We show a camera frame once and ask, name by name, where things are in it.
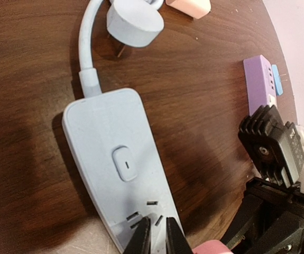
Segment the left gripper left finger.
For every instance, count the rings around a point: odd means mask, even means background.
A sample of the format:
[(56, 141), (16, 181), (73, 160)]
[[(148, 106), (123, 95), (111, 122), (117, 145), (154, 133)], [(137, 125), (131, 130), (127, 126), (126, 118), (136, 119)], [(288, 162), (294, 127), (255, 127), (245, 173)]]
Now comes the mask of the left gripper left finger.
[(143, 217), (138, 223), (123, 254), (150, 254), (151, 253), (151, 219)]

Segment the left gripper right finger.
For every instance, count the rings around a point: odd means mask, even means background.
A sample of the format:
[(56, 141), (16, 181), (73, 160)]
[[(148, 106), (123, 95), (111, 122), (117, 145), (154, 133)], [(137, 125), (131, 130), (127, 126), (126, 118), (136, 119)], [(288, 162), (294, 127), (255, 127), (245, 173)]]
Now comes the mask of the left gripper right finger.
[(166, 249), (167, 254), (193, 254), (185, 235), (173, 217), (166, 219)]

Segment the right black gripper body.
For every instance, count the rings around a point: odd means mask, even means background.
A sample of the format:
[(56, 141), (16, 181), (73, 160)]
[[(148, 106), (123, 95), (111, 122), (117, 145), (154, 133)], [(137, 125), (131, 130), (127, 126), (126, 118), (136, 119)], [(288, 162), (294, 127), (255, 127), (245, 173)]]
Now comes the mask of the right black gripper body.
[(251, 179), (221, 242), (233, 253), (304, 253), (304, 194)]

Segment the pink plug adapter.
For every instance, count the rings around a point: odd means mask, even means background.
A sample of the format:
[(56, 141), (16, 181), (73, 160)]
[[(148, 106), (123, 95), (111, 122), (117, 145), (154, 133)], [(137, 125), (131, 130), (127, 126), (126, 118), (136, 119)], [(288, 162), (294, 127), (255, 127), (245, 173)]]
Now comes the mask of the pink plug adapter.
[(209, 240), (192, 249), (194, 254), (233, 254), (219, 240)]

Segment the light blue power strip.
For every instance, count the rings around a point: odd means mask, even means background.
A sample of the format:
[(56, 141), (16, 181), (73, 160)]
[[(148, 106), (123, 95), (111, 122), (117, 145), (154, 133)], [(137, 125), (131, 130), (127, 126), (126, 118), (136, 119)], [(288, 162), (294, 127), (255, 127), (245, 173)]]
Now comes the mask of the light blue power strip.
[(165, 253), (166, 219), (178, 218), (140, 95), (122, 88), (70, 103), (62, 126), (86, 190), (119, 252), (151, 220), (151, 252)]

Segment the purple power strip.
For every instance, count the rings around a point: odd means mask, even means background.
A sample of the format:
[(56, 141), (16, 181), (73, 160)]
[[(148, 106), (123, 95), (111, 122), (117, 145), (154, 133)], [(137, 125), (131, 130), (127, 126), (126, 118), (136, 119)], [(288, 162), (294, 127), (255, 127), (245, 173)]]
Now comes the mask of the purple power strip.
[(272, 66), (263, 55), (243, 60), (249, 115), (260, 106), (277, 106)]

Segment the small pink charger plug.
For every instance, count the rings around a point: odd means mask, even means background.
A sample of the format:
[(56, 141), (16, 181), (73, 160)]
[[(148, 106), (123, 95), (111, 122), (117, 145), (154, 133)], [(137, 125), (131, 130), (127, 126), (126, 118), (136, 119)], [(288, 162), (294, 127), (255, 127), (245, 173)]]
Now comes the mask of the small pink charger plug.
[(210, 0), (166, 0), (165, 3), (194, 19), (200, 19), (211, 11)]

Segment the blue plug adapter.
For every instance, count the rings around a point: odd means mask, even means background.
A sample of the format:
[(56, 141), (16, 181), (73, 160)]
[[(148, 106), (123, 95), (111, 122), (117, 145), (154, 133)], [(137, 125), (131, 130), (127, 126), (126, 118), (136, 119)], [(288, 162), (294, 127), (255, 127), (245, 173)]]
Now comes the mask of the blue plug adapter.
[(278, 67), (277, 67), (277, 65), (272, 65), (271, 67), (272, 67), (276, 95), (281, 96), (281, 95), (283, 95), (283, 87), (282, 87), (282, 81), (281, 81), (281, 76), (279, 74)]

